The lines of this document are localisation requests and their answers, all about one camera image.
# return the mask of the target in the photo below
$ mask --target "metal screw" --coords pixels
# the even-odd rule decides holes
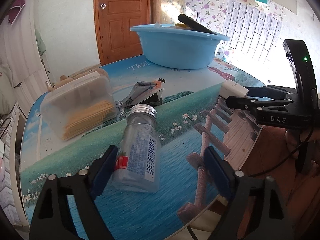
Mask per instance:
[[[56,174],[50,174],[50,175],[48,176],[48,180],[54,180],[56,177],[57,177]]]
[[[81,169],[79,170],[78,174],[83,176],[83,175],[86,175],[88,173],[88,170],[87,169]]]
[[[266,179],[267,179],[268,181],[271,181],[271,182],[275,181],[275,179],[274,179],[273,177],[271,177],[270,175],[268,175],[268,176],[266,177]]]
[[[242,171],[235,171],[235,175],[237,177],[243,177],[244,176],[244,173]]]

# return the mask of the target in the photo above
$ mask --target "barcode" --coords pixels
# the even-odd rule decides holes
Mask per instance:
[[[155,156],[156,156],[156,140],[150,136],[146,172],[151,175],[154,175],[154,172],[155,172]]]

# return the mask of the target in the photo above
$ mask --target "brown stuffed toy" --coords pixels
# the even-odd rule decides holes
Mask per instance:
[[[95,69],[92,69],[90,71],[87,71],[87,72],[84,72],[84,73],[81,73],[79,75],[76,75],[74,78],[69,78],[67,77],[66,75],[62,75],[60,77],[60,82],[58,82],[53,88],[52,87],[47,87],[48,89],[48,92],[51,92],[59,87],[62,87],[63,85],[73,81],[73,80],[76,80],[78,78],[81,78],[89,73],[92,73],[92,72],[95,72],[97,71],[100,75],[105,75],[107,78],[109,78],[109,75],[107,73],[107,71],[103,70],[102,68],[95,68]]]

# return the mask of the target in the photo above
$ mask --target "beige pillow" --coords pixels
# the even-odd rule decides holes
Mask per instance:
[[[17,99],[12,88],[12,72],[7,64],[0,65],[0,114],[9,114]]]

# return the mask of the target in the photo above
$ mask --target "bottle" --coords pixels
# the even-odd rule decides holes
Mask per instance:
[[[160,140],[157,112],[139,104],[131,108],[116,159],[112,183],[117,189],[157,192],[160,181]]]

